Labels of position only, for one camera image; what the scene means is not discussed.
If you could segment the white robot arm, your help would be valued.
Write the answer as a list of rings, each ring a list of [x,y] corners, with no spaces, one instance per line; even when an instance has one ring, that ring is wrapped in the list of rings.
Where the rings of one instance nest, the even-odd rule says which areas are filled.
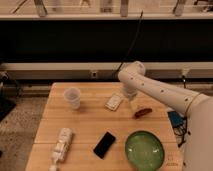
[[[121,69],[118,79],[126,97],[141,91],[188,118],[183,171],[213,171],[213,96],[147,78],[140,61]]]

